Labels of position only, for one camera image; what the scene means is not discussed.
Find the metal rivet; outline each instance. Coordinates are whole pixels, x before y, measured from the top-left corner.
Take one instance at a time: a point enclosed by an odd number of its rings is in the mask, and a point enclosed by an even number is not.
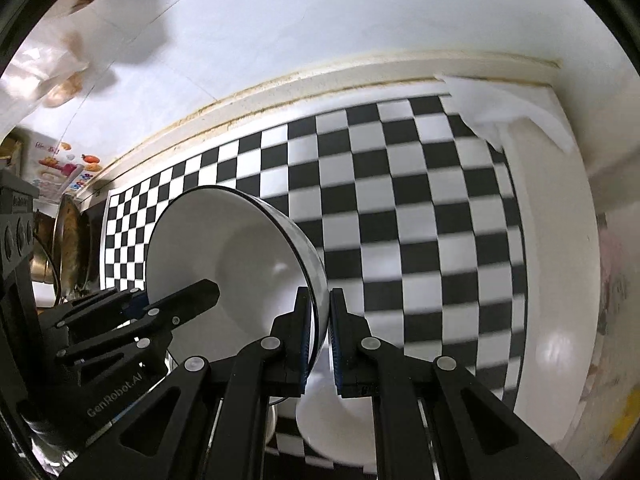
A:
[[[280,340],[277,337],[270,335],[260,341],[260,346],[265,350],[275,350],[280,346]]]
[[[366,337],[360,344],[365,350],[377,350],[380,348],[380,339],[377,337]]]
[[[204,359],[202,357],[189,357],[184,362],[184,367],[190,372],[197,372],[204,368]]]
[[[438,357],[436,364],[438,365],[438,368],[440,370],[445,370],[447,372],[450,372],[456,369],[456,360],[453,357],[449,357],[447,355]]]

